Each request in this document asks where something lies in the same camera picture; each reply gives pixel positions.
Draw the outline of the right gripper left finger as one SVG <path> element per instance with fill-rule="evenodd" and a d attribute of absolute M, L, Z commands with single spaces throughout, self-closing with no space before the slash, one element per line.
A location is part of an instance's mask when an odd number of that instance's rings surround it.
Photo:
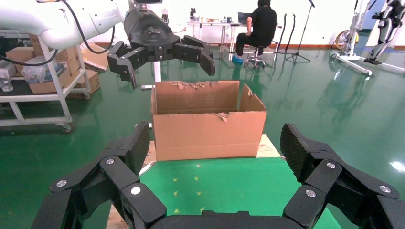
<path fill-rule="evenodd" d="M 55 181 L 32 228 L 81 229 L 108 201 L 131 229 L 151 228 L 167 209 L 139 178 L 148 151 L 149 124 L 142 121 L 130 136 L 110 142 L 95 160 Z"/>

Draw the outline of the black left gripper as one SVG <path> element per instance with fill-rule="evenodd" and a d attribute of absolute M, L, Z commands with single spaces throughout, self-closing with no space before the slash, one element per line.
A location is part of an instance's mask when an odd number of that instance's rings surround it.
<path fill-rule="evenodd" d="M 121 81 L 137 87 L 135 70 L 146 62 L 178 59 L 198 63 L 209 75 L 215 74 L 215 61 L 210 44 L 192 36 L 180 39 L 171 28 L 151 10 L 134 8 L 124 18 L 124 30 L 131 47 L 117 42 L 109 51 L 107 61 L 111 72 Z"/>

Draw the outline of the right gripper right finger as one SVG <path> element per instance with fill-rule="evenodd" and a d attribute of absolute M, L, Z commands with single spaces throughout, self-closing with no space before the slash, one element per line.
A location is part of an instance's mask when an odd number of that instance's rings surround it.
<path fill-rule="evenodd" d="M 393 186 L 348 165 L 328 144 L 306 138 L 294 124 L 283 125 L 280 147 L 300 183 L 283 217 L 311 229 L 333 205 L 360 229 L 404 228 L 405 203 Z"/>

